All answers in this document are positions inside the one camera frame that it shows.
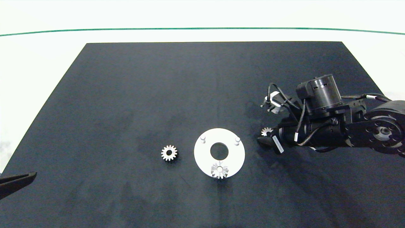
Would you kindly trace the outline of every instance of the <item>robotic arm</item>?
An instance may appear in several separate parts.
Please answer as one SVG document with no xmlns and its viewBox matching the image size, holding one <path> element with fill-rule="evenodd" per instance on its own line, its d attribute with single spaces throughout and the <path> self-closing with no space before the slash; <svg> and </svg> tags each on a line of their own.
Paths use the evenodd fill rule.
<svg viewBox="0 0 405 228">
<path fill-rule="evenodd" d="M 286 146 L 309 146 L 321 153 L 337 147 L 369 147 L 405 157 L 405 101 L 376 93 L 340 96 L 332 75 L 303 82 L 296 93 L 302 105 L 270 83 L 261 107 L 275 114 L 286 109 L 290 114 L 276 127 L 264 129 L 258 142 L 276 153 L 283 153 Z M 353 100 L 344 103 L 342 98 Z M 384 103 L 367 112 L 365 99 Z"/>
</svg>

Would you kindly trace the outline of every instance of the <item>gear teeth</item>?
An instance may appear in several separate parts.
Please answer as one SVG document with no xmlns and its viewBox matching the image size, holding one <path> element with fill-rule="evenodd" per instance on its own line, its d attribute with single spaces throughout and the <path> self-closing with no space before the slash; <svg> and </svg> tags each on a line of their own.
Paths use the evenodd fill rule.
<svg viewBox="0 0 405 228">
<path fill-rule="evenodd" d="M 167 151 L 172 151 L 172 153 L 170 155 L 167 155 Z M 176 155 L 177 155 L 177 148 L 172 146 L 172 145 L 165 146 L 162 149 L 161 154 L 162 154 L 163 160 L 165 160 L 165 161 L 174 160 L 176 158 Z"/>
<path fill-rule="evenodd" d="M 229 169 L 223 165 L 222 162 L 214 163 L 211 167 L 211 176 L 217 179 L 224 179 L 228 176 Z"/>
<path fill-rule="evenodd" d="M 262 136 L 267 136 L 267 132 L 272 132 L 273 129 L 271 129 L 270 127 L 265 127 L 262 129 Z"/>
</svg>

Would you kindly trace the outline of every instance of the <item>metal gear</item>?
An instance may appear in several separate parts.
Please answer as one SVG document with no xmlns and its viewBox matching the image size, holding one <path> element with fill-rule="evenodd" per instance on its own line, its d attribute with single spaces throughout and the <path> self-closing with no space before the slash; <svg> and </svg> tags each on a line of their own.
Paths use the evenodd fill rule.
<svg viewBox="0 0 405 228">
<path fill-rule="evenodd" d="M 177 154 L 176 147 L 170 145 L 170 146 L 165 146 L 161 152 L 163 160 L 165 161 L 170 161 L 174 160 Z"/>
<path fill-rule="evenodd" d="M 262 136 L 267 136 L 267 132 L 272 132 L 273 129 L 271 129 L 270 127 L 265 127 L 262 130 Z"/>
<path fill-rule="evenodd" d="M 224 166 L 221 161 L 214 163 L 211 167 L 211 176 L 213 178 L 226 178 L 228 176 L 228 172 L 228 167 Z"/>
</svg>

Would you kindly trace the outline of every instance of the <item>white circular plate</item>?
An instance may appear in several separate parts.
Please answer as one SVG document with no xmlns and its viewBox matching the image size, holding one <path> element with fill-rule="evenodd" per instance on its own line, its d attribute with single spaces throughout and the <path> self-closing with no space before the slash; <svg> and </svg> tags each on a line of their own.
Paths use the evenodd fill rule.
<svg viewBox="0 0 405 228">
<path fill-rule="evenodd" d="M 215 143 L 222 143 L 228 148 L 228 156 L 224 160 L 217 160 L 211 155 L 211 146 Z M 229 171 L 227 177 L 235 175 L 245 161 L 245 148 L 240 138 L 233 132 L 223 129 L 210 129 L 197 139 L 194 146 L 194 158 L 198 167 L 208 176 L 211 175 L 211 167 L 218 162 L 227 166 Z"/>
</svg>

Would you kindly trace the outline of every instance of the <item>black table surface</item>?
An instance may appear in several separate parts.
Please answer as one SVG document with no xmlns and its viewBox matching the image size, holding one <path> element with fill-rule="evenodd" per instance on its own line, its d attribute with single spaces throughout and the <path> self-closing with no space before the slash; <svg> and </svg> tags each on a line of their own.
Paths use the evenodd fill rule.
<svg viewBox="0 0 405 228">
<path fill-rule="evenodd" d="M 1 200 L 0 226 L 404 227 L 405 159 L 369 148 L 275 155 L 256 141 L 286 116 L 259 107 L 269 82 L 296 97 L 297 84 L 329 73 L 342 95 L 380 92 L 341 42 L 87 44 L 2 175 L 38 172 Z M 222 181 L 193 152 L 217 127 L 246 153 Z M 166 145 L 176 162 L 162 160 Z"/>
</svg>

